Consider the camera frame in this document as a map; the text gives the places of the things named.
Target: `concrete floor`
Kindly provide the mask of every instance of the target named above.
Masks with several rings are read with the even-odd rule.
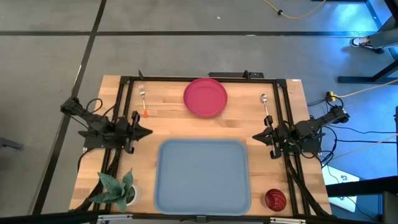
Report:
[[[308,0],[274,2],[293,16],[318,4]],[[372,4],[380,19],[386,20],[382,0],[372,0]],[[100,0],[0,0],[0,31],[90,31],[99,5]],[[113,0],[105,7],[99,30],[376,31],[377,27],[363,3],[328,2],[311,16],[289,20],[261,0]],[[59,106],[70,94],[87,41],[86,36],[0,37],[0,136],[25,145],[21,152],[0,150],[0,217],[29,213],[62,117]],[[328,90],[344,95],[369,87],[339,84],[336,78],[371,76],[392,62],[388,51],[377,55],[354,49],[348,41],[347,37],[298,36],[97,37],[78,97],[82,102],[96,98],[103,75],[137,75],[138,69],[148,76],[193,77],[250,70],[264,72],[267,78],[302,79],[307,102],[312,102]],[[395,131],[392,115],[398,104],[397,88],[386,86],[345,98],[351,119],[342,126]],[[324,105],[310,108],[315,117],[325,111]],[[72,121],[44,213],[68,210],[83,145],[78,130],[81,126]],[[386,136],[336,132],[340,139]],[[326,134],[324,150],[333,145],[332,134]],[[336,155],[362,145],[339,143]],[[396,148],[391,144],[365,149],[330,165],[365,179],[396,175]]]

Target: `metal spoon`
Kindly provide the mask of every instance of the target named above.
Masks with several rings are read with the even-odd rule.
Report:
[[[264,107],[265,107],[265,109],[266,109],[266,113],[267,113],[267,116],[268,116],[268,109],[267,109],[267,95],[265,95],[265,94],[262,94],[262,95],[261,95],[261,97],[260,97],[260,99],[261,99],[261,103],[263,103],[263,104],[264,104]]]

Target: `wooden tabletop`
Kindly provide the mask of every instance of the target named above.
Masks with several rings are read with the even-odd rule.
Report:
[[[104,76],[98,95],[103,100],[103,107],[97,112],[98,114],[104,113],[114,105],[119,79],[120,76],[116,75]],[[149,114],[148,118],[141,117],[140,125],[154,132],[139,142],[134,142],[134,154],[122,151],[117,179],[121,180],[123,175],[132,169],[134,183],[141,191],[139,202],[128,207],[126,212],[159,213],[154,205],[154,189],[157,153],[163,141],[170,138],[210,138],[238,139],[246,145],[251,189],[251,207],[246,215],[292,215],[284,160],[271,159],[269,155],[271,147],[252,138],[265,128],[263,123],[265,109],[259,100],[263,93],[267,95],[267,108],[274,118],[274,126],[278,125],[272,84],[222,83],[228,93],[228,102],[225,110],[213,118],[198,118],[186,109],[182,96],[189,82],[134,82],[129,114],[134,110],[139,114],[143,112],[138,84],[145,86]],[[308,119],[307,103],[301,81],[287,80],[287,86],[295,123]],[[124,106],[127,88],[124,89],[121,108]],[[287,119],[282,90],[279,94],[284,119]],[[95,149],[81,160],[70,203],[71,209],[79,206],[98,183],[97,172],[101,170],[103,155],[103,149]],[[318,160],[302,157],[301,161],[307,188],[322,208],[331,213]],[[279,189],[285,194],[287,206],[283,211],[274,212],[261,203],[262,195],[269,189]],[[298,187],[296,187],[296,197],[298,209],[300,213],[303,213]],[[116,205],[111,207],[111,211],[119,212]]]

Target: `shoe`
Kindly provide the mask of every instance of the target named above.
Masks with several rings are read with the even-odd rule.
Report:
[[[359,38],[353,38],[349,40],[349,44],[353,47],[366,47],[373,49],[371,45],[371,41],[369,40],[369,37],[359,37]]]

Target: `pink plate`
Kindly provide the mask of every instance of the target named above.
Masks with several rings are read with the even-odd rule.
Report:
[[[222,112],[227,102],[224,87],[212,78],[198,78],[184,91],[184,103],[197,116],[209,118]]]

